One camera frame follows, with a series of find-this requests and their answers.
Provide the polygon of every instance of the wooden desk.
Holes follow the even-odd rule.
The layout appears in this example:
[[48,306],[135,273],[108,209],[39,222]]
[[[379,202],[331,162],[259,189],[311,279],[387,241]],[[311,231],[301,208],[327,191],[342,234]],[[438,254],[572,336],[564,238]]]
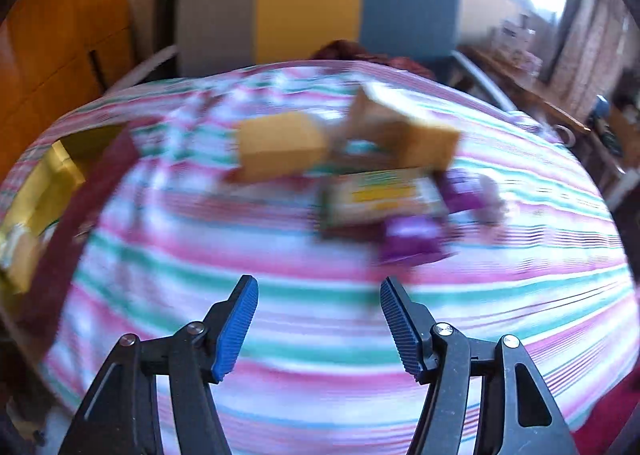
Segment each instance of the wooden desk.
[[514,66],[496,60],[487,51],[477,47],[466,46],[461,51],[485,72],[498,76],[500,83],[503,83],[501,87],[514,95],[513,101],[525,112],[528,106],[541,108],[551,118],[550,122],[553,124],[563,124],[585,135],[591,132],[561,108],[558,97],[545,83]]

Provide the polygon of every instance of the snack bar wrapper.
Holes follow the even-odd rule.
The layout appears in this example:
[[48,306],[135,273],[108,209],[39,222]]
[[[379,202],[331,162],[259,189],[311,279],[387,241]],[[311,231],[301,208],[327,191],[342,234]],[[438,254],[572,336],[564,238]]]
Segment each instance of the snack bar wrapper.
[[418,168],[340,175],[329,193],[329,225],[380,222],[389,216],[444,216],[433,180]]

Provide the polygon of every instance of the curtain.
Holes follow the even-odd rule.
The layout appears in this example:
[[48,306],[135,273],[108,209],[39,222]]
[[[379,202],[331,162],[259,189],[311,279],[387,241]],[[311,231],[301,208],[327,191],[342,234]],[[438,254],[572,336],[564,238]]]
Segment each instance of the curtain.
[[[569,29],[571,28],[572,22],[575,19],[575,15],[578,12],[579,7],[580,0],[566,0],[566,2],[564,3],[564,9],[559,16],[559,21],[557,21],[556,25],[553,27],[555,34],[552,48],[550,52],[547,53],[545,58],[539,56],[543,59],[542,69],[540,70],[539,76],[540,81],[548,83],[551,80],[551,74],[556,68],[558,58],[560,57],[560,53],[562,51],[562,48],[564,47],[564,43],[566,42],[569,35]],[[536,54],[536,51],[532,50],[531,52],[538,56],[538,54]]]
[[549,84],[562,109],[581,122],[622,72],[628,22],[622,0],[579,0]]

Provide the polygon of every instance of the metal screw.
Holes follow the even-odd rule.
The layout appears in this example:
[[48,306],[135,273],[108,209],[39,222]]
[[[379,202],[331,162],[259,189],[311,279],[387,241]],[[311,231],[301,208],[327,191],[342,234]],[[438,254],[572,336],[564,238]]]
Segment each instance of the metal screw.
[[510,349],[517,349],[520,346],[520,340],[511,334],[507,334],[502,338],[502,343],[508,346]]
[[204,330],[204,323],[201,321],[192,321],[187,325],[187,332],[192,336],[197,336]]
[[124,334],[124,336],[120,338],[120,341],[118,341],[118,343],[123,347],[130,347],[135,342],[136,342],[135,334]]
[[440,336],[451,336],[453,334],[453,327],[448,323],[436,323],[434,329]]

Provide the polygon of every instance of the tan box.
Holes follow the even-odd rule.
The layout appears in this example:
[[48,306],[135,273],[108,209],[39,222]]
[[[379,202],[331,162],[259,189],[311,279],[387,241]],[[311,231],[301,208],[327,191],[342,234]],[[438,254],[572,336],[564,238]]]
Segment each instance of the tan box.
[[460,130],[437,120],[399,89],[363,83],[350,107],[345,136],[375,142],[388,150],[393,168],[446,170]]
[[242,182],[259,182],[300,173],[327,158],[322,128],[304,112],[265,115],[238,126]]
[[627,168],[640,166],[640,131],[629,123],[615,106],[609,112],[609,127],[622,145],[622,164]]

